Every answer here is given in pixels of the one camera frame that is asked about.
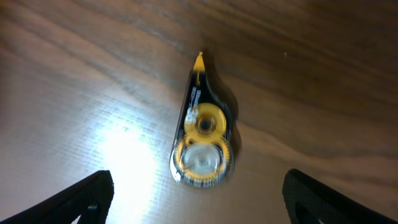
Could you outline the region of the black correction tape dispenser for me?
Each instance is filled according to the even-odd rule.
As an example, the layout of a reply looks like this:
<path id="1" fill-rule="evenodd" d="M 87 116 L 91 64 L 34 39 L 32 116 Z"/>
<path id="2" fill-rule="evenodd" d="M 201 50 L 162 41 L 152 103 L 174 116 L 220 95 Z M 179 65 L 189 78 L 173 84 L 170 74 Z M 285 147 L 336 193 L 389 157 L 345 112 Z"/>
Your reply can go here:
<path id="1" fill-rule="evenodd" d="M 204 52 L 191 69 L 170 153 L 174 181 L 197 189 L 224 181 L 234 166 L 234 120 L 210 85 Z"/>

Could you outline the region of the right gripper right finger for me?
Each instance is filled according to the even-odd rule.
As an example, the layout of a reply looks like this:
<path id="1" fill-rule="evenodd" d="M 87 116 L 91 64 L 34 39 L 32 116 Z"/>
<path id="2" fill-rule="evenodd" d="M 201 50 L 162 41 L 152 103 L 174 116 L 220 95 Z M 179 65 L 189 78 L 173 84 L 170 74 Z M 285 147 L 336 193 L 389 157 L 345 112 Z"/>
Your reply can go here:
<path id="1" fill-rule="evenodd" d="M 290 169 L 282 186 L 292 224 L 397 224 L 298 169 Z"/>

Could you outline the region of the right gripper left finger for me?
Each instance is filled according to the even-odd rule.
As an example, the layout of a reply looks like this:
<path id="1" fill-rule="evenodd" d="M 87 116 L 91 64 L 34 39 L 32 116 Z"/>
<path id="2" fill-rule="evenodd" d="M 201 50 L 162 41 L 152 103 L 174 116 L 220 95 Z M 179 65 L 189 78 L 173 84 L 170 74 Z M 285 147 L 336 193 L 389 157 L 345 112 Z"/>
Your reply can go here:
<path id="1" fill-rule="evenodd" d="M 113 196 L 110 171 L 99 170 L 2 223 L 72 223 L 76 220 L 105 224 Z"/>

